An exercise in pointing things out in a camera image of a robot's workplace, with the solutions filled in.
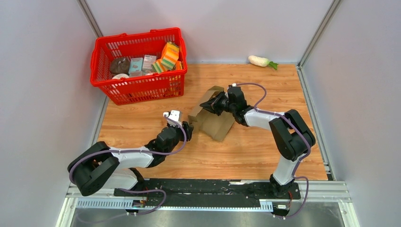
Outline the brown cardboard box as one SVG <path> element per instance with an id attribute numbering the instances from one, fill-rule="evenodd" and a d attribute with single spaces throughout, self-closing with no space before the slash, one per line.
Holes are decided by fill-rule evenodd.
<path id="1" fill-rule="evenodd" d="M 231 113 L 227 112 L 223 112 L 220 116 L 212 114 L 200 107 L 200 104 L 209 101 L 222 91 L 224 91 L 224 88 L 219 86 L 209 88 L 198 101 L 198 104 L 188 114 L 189 124 L 194 126 L 194 132 L 201 131 L 216 141 L 224 140 L 235 123 L 235 119 Z"/>

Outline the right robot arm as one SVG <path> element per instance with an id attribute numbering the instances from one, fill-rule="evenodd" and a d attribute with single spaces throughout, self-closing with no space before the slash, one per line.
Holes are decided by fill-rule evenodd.
<path id="1" fill-rule="evenodd" d="M 295 180 L 300 162 L 310 154 L 316 139 L 295 109 L 287 112 L 265 111 L 247 103 L 240 86 L 230 85 L 208 101 L 201 103 L 204 110 L 221 115 L 231 113 L 238 124 L 271 131 L 280 159 L 270 176 L 269 193 L 276 198 L 286 195 Z"/>

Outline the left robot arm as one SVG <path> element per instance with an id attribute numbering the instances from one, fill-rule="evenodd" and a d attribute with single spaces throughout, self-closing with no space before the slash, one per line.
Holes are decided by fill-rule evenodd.
<path id="1" fill-rule="evenodd" d="M 137 168 L 161 164 L 167 156 L 177 153 L 174 148 L 179 142 L 191 140 L 193 130 L 194 126 L 186 121 L 168 124 L 155 139 L 140 148 L 119 149 L 97 142 L 69 164 L 70 181 L 82 196 L 92 195 L 105 186 L 114 188 L 115 194 L 148 193 Z"/>

